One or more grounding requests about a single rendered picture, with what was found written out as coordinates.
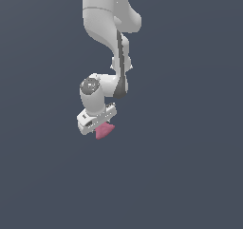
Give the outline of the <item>pink wedge-shaped object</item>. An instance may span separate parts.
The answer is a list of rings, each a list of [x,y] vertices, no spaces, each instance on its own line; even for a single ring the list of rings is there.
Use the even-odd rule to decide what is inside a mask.
[[[114,128],[115,126],[113,124],[109,124],[107,122],[104,122],[103,124],[99,125],[95,128],[96,139],[100,140],[106,137]]]

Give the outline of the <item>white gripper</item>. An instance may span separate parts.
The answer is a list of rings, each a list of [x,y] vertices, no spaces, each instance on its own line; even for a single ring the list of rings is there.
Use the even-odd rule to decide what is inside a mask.
[[[96,116],[89,116],[84,109],[78,116],[78,127],[83,135],[93,132],[104,122],[110,122],[111,118],[117,114],[116,104],[110,103],[105,106],[105,110]]]

